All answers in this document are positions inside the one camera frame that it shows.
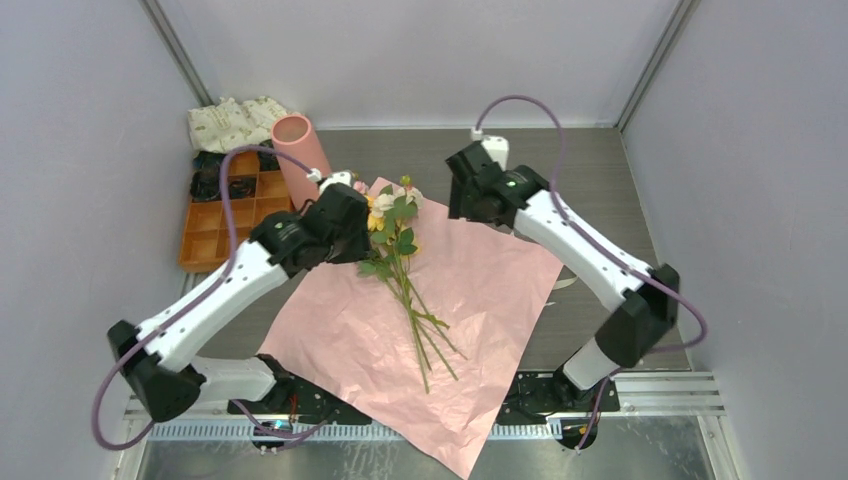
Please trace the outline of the artificial flower bunch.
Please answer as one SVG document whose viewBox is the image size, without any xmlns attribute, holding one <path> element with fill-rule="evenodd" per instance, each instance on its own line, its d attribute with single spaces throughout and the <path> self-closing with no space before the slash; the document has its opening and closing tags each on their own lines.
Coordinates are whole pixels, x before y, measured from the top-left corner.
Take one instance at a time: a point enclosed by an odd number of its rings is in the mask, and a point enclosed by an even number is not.
<svg viewBox="0 0 848 480">
<path fill-rule="evenodd" d="M 446 346 L 457 355 L 462 352 L 447 335 L 448 323 L 432 313 L 411 279 L 411 258 L 420 252 L 412 224 L 421 212 L 424 196 L 408 176 L 403 176 L 398 186 L 389 184 L 375 194 L 359 179 L 354 180 L 353 187 L 365 196 L 368 204 L 367 233 L 371 248 L 366 259 L 358 263 L 358 275 L 379 280 L 402 307 L 423 389 L 430 393 L 430 376 L 434 371 L 431 357 L 435 356 L 450 377 L 457 380 L 458 375 L 442 348 Z"/>
</svg>

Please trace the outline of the purple and pink wrapping paper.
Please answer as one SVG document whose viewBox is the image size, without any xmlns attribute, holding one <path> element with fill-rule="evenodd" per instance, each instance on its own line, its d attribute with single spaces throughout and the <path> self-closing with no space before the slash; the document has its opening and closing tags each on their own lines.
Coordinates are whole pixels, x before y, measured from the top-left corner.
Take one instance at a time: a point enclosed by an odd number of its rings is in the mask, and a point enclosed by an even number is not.
<svg viewBox="0 0 848 480">
<path fill-rule="evenodd" d="M 259 350 L 465 479 L 562 264 L 539 245 L 452 220 L 429 199 L 412 227 L 412 284 L 448 325 L 427 346 L 429 374 L 420 372 L 404 308 L 353 264 L 308 272 Z"/>
</svg>

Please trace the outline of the cream printed ribbon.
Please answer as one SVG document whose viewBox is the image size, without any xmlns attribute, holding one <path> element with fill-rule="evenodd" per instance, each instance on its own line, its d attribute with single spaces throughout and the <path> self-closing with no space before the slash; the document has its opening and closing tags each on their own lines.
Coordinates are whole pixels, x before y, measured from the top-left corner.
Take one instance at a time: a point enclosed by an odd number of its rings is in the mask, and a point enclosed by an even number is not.
<svg viewBox="0 0 848 480">
<path fill-rule="evenodd" d="M 571 287 L 572 285 L 574 285 L 577 281 L 578 281 L 578 278 L 576 276 L 572 276 L 572 277 L 566 278 L 566 279 L 557 280 L 554 283 L 554 285 L 551 289 L 551 292 L 548 296 L 548 299 L 547 299 L 546 303 L 544 304 L 544 306 L 548 307 L 548 306 L 555 305 L 557 303 L 557 300 L 556 300 L 557 291 L 567 289 L 567 288 Z"/>
</svg>

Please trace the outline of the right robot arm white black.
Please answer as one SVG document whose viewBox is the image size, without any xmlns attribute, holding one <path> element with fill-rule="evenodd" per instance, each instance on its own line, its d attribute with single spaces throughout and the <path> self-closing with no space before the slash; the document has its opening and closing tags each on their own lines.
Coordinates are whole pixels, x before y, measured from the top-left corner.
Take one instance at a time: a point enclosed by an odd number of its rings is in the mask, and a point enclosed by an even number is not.
<svg viewBox="0 0 848 480">
<path fill-rule="evenodd" d="M 567 410 L 582 409 L 594 387 L 634 367 L 675 326 L 679 275 L 653 268 L 619 249 L 568 210 L 532 168 L 505 166 L 500 137 L 474 141 L 446 160 L 452 173 L 449 216 L 507 226 L 547 249 L 609 311 L 593 337 L 555 373 L 555 396 Z"/>
</svg>

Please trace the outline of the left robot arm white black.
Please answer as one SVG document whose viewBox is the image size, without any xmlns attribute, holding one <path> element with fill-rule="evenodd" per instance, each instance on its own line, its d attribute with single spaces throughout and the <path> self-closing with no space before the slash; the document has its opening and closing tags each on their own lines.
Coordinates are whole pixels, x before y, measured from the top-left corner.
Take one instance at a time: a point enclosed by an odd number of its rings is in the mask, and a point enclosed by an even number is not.
<svg viewBox="0 0 848 480">
<path fill-rule="evenodd" d="M 199 350 L 247 306 L 302 271 L 368 256 L 368 202 L 349 172 L 324 179 L 302 213 L 266 216 L 227 261 L 158 315 L 135 326 L 116 322 L 107 339 L 127 361 L 120 373 L 156 423 L 197 403 L 241 400 L 269 413 L 285 409 L 291 385 L 273 360 L 210 359 Z"/>
</svg>

